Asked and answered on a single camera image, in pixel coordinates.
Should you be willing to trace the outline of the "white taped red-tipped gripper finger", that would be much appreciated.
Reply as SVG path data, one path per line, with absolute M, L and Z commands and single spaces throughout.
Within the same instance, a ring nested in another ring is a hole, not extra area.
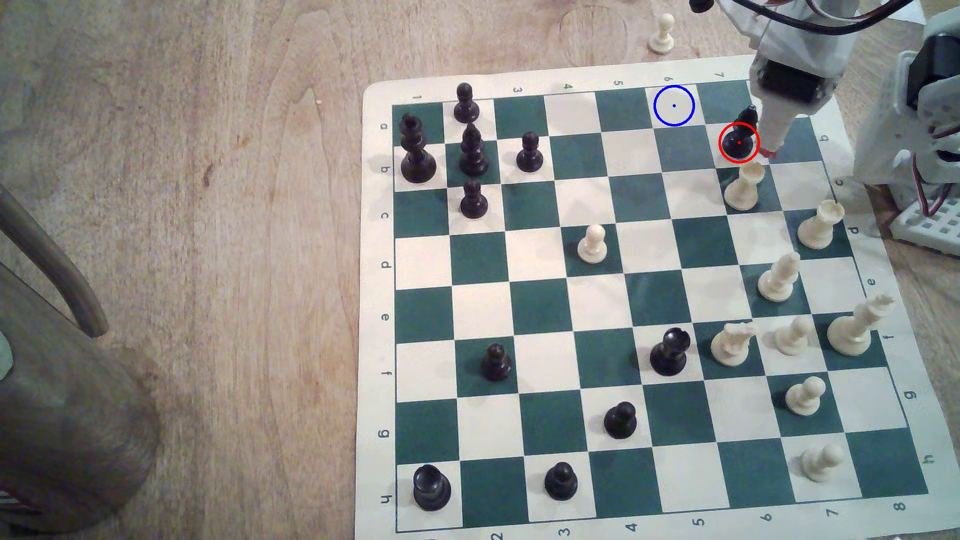
M 797 107 L 792 104 L 762 104 L 757 123 L 757 145 L 763 157 L 776 156 L 796 117 Z

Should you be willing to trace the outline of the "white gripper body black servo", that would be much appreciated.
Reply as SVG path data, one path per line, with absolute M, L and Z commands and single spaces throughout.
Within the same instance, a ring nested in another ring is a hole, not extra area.
M 822 34 L 771 20 L 742 1 L 718 4 L 755 50 L 750 88 L 756 97 L 773 98 L 805 115 L 830 99 L 854 52 L 855 31 Z M 861 11 L 858 1 L 762 1 L 759 5 L 798 23 L 839 29 L 882 19 L 880 6 Z

